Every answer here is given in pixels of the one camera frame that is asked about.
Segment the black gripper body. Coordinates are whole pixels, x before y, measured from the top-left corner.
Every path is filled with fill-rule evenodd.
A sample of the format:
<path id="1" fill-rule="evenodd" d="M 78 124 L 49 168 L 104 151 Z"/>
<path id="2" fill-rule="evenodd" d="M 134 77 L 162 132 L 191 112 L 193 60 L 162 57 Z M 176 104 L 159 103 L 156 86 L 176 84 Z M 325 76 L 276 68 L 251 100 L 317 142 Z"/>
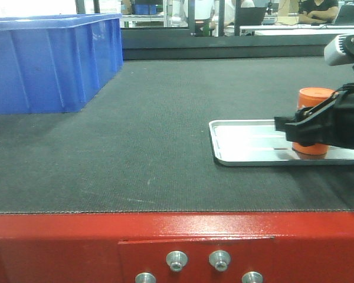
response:
<path id="1" fill-rule="evenodd" d="M 354 83 L 343 85 L 328 99 L 295 114 L 294 140 L 354 149 Z"/>

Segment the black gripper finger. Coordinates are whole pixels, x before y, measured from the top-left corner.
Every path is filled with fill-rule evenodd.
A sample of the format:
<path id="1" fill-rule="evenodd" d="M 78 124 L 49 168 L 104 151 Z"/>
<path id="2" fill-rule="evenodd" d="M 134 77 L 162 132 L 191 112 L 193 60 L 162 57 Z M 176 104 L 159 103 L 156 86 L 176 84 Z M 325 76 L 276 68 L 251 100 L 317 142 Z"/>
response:
<path id="1" fill-rule="evenodd" d="M 306 120 L 307 117 L 300 115 L 292 117 L 276 116 L 274 117 L 275 130 L 285 132 L 286 140 L 307 147 L 309 142 L 304 137 Z"/>

